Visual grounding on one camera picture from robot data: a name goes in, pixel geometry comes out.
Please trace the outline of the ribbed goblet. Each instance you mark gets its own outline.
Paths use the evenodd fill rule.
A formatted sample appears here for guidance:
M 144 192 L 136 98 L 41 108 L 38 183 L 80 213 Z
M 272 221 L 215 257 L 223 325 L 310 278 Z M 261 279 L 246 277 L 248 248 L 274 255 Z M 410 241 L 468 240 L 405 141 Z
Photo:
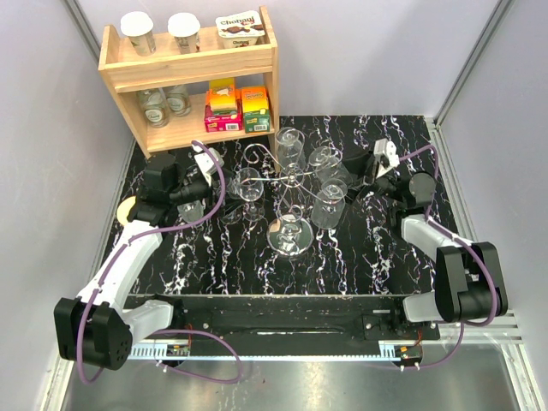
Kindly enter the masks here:
M 195 223 L 204 216 L 204 206 L 200 200 L 181 204 L 177 210 L 184 223 Z
M 308 163 L 321 183 L 337 179 L 349 186 L 352 176 L 342 160 L 343 154 L 340 150 L 329 146 L 320 146 L 310 154 Z
M 283 127 L 277 135 L 277 161 L 282 168 L 296 165 L 299 169 L 306 168 L 304 153 L 304 134 L 296 128 Z
M 347 185 L 342 180 L 325 181 L 314 200 L 312 223 L 319 229 L 334 229 L 342 217 L 347 193 Z

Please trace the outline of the chrome wine glass rack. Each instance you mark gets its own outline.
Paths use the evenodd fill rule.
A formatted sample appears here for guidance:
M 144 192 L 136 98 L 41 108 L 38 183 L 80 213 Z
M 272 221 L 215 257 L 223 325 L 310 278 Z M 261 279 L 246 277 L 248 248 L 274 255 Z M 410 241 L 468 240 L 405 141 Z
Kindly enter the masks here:
M 312 246 L 313 229 L 318 227 L 312 223 L 311 214 L 315 197 L 323 183 L 314 175 L 313 168 L 308 163 L 310 154 L 305 154 L 304 170 L 296 165 L 290 165 L 287 168 L 280 166 L 277 161 L 276 135 L 274 153 L 262 145 L 253 145 L 245 149 L 244 158 L 249 164 L 255 164 L 259 161 L 259 153 L 263 152 L 264 156 L 271 158 L 279 168 L 279 172 L 273 177 L 260 175 L 264 187 L 272 183 L 279 190 L 279 200 L 275 204 L 275 218 L 268 226 L 266 239 L 268 245 L 277 254 L 286 258 L 296 258 Z

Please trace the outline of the round yellow wooden coaster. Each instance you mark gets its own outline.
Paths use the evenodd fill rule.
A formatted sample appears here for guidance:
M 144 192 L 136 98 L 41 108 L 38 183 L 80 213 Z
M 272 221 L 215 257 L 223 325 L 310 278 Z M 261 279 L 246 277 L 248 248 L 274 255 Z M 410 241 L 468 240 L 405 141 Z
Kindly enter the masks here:
M 123 200 L 116 209 L 116 220 L 118 223 L 125 227 L 128 224 L 128 216 L 131 209 L 136 203 L 136 197 L 131 196 Z

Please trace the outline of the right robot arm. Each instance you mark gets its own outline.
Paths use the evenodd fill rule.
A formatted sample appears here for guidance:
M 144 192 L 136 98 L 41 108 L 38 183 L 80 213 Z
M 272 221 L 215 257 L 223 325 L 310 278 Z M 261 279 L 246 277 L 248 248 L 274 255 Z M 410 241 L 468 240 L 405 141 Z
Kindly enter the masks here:
M 390 330 L 396 337 L 410 338 L 427 321 L 485 326 L 508 312 L 496 247 L 463 238 L 433 219 L 429 208 L 437 191 L 437 172 L 420 170 L 393 177 L 390 172 L 399 158 L 372 151 L 345 158 L 342 164 L 354 178 L 350 199 L 366 192 L 391 199 L 394 234 L 434 263 L 433 290 L 406 297 L 403 309 L 390 316 Z

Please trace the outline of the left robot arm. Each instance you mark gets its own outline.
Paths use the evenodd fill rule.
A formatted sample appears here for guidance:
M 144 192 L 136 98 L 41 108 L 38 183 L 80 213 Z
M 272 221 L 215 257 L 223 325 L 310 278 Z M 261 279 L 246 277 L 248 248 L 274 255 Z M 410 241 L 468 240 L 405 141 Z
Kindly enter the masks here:
M 99 370 L 117 370 L 131 348 L 156 333 L 179 337 L 186 327 L 183 305 L 153 296 L 125 312 L 126 299 L 147 260 L 170 232 L 179 230 L 176 213 L 195 201 L 209 200 L 214 189 L 226 193 L 223 160 L 213 148 L 196 146 L 193 166 L 183 169 L 176 157 L 160 153 L 149 158 L 127 213 L 127 223 L 97 274 L 73 299 L 62 298 L 54 308 L 59 352 Z

